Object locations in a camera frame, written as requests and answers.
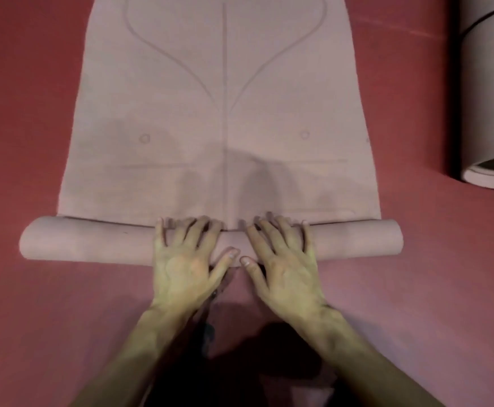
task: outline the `red floor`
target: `red floor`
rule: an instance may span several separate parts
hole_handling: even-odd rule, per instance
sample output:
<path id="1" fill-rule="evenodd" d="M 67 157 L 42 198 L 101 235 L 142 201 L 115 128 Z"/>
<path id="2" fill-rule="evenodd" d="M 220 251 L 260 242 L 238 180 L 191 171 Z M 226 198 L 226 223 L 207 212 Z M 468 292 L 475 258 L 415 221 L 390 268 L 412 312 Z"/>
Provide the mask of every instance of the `red floor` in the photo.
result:
<path id="1" fill-rule="evenodd" d="M 150 268 L 26 261 L 17 248 L 56 211 L 91 3 L 0 0 L 0 407 L 66 405 L 151 298 Z M 494 405 L 494 190 L 446 174 L 446 0 L 347 4 L 383 216 L 405 249 L 322 264 L 325 293 L 448 406 Z M 268 321 L 240 272 L 213 306 L 214 354 Z M 328 395 L 260 374 L 271 405 Z"/>

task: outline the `right hand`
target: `right hand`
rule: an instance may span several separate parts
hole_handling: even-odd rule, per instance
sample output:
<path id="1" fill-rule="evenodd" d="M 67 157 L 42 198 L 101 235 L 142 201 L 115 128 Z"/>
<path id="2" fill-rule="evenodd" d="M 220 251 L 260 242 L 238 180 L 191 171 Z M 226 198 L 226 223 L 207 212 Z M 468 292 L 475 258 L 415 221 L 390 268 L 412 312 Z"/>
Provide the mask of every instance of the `right hand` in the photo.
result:
<path id="1" fill-rule="evenodd" d="M 247 236 L 264 264 L 266 277 L 256 259 L 243 256 L 240 261 L 262 301 L 294 326 L 317 315 L 327 303 L 318 278 L 309 225 L 305 221 L 302 223 L 305 240 L 302 242 L 284 217 L 276 217 L 276 221 L 278 228 L 268 220 L 259 223 L 273 249 L 254 225 L 247 228 Z"/>

